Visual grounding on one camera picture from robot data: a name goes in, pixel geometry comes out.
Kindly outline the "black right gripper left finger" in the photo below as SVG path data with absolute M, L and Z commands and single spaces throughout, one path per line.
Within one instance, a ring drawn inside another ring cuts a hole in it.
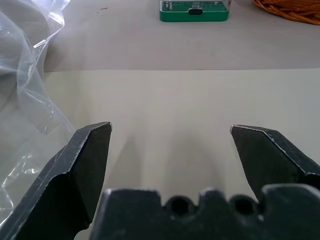
M 110 122 L 78 129 L 8 218 L 10 240 L 73 240 L 93 222 L 107 166 Z

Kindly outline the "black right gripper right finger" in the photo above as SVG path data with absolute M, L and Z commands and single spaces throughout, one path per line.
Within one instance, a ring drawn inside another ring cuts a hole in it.
M 258 126 L 230 127 L 245 177 L 255 197 L 273 184 L 306 184 L 320 188 L 320 166 L 280 132 Z

